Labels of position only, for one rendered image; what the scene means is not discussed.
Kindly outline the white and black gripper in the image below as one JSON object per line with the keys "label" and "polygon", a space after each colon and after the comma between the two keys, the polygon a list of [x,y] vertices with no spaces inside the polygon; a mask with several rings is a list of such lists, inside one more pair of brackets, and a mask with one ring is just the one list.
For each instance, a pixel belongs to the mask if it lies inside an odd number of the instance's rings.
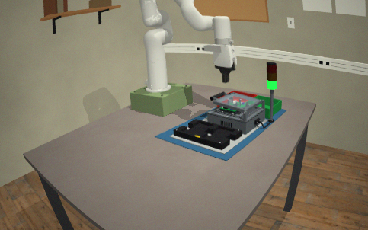
{"label": "white and black gripper", "polygon": [[213,52],[213,63],[222,74],[222,82],[229,82],[229,73],[237,66],[235,47],[230,44],[225,46],[224,53]]}

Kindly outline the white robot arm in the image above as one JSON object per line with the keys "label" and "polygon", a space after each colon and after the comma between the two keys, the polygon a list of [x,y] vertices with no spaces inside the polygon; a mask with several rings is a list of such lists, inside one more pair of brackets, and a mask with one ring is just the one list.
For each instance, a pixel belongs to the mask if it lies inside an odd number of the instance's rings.
{"label": "white robot arm", "polygon": [[[194,7],[194,0],[174,0],[180,7],[186,22],[197,31],[214,30],[215,44],[205,45],[204,51],[225,52],[226,45],[233,44],[230,19],[226,16],[202,16]],[[158,10],[156,0],[139,0],[143,23],[149,30],[143,37],[146,48],[148,80],[147,92],[163,92],[171,89],[167,80],[166,58],[163,45],[173,40],[171,19],[166,11]],[[219,44],[219,45],[218,45]],[[149,84],[148,84],[149,82]]]}

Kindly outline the green bin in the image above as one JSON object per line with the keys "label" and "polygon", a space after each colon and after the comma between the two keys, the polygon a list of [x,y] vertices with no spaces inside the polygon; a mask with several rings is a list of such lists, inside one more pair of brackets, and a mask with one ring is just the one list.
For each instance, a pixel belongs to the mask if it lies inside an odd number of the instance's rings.
{"label": "green bin", "polygon": [[[257,98],[259,100],[265,100],[265,118],[270,119],[270,97],[264,97],[264,96],[256,96],[254,98]],[[262,107],[262,103],[257,105],[257,107]],[[273,115],[276,114],[279,110],[281,110],[282,107],[282,100],[274,99],[274,109],[273,109]]]}

